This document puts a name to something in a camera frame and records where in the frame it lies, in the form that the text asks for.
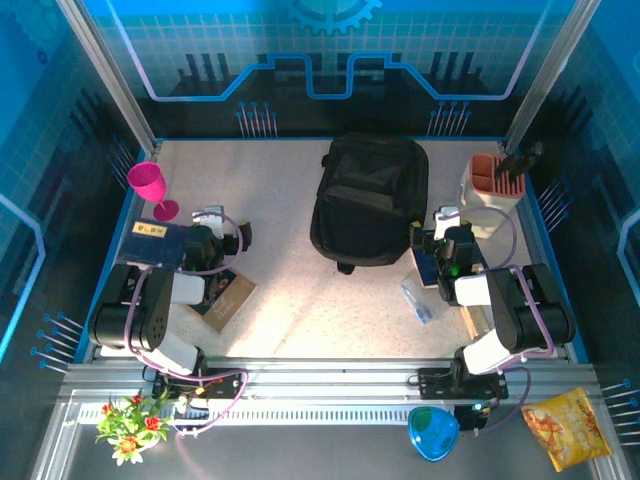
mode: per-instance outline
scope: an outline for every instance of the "plastic wine glass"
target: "plastic wine glass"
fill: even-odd
[[[160,222],[168,222],[180,211],[178,202],[165,200],[167,182],[157,163],[142,162],[135,165],[127,174],[131,188],[148,202],[157,202],[153,209],[153,218]]]

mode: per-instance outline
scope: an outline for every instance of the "glass panel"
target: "glass panel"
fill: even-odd
[[[159,137],[502,136],[572,0],[89,0]]]
[[[84,324],[138,146],[55,2],[2,5],[0,478],[29,478],[77,345],[43,315]]]
[[[603,386],[640,381],[639,21],[602,1],[525,141],[549,144],[531,179]]]

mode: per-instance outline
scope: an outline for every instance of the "speckled tabletop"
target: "speckled tabletop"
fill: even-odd
[[[429,212],[454,203],[475,152],[498,153],[495,142],[419,142],[430,160]],[[427,290],[434,320],[422,325],[399,283],[414,271],[409,254],[394,265],[356,268],[350,276],[311,245],[309,227],[330,140],[164,142],[158,163],[180,204],[176,223],[222,204],[232,218],[251,221],[253,244],[235,269],[257,291],[221,334],[186,306],[172,305],[169,329],[209,355],[234,357],[447,357],[469,343],[458,308]],[[143,216],[151,218],[153,205]],[[489,264],[510,243],[501,227],[480,247]],[[528,263],[524,241],[515,261]]]

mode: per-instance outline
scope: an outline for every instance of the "yellow chip bag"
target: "yellow chip bag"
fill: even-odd
[[[582,388],[522,407],[522,415],[556,472],[601,455],[611,455],[593,406]]]

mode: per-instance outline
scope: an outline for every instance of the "brown book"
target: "brown book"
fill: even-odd
[[[189,305],[210,326],[222,333],[256,289],[256,284],[233,270],[218,276],[218,289],[208,304]]]

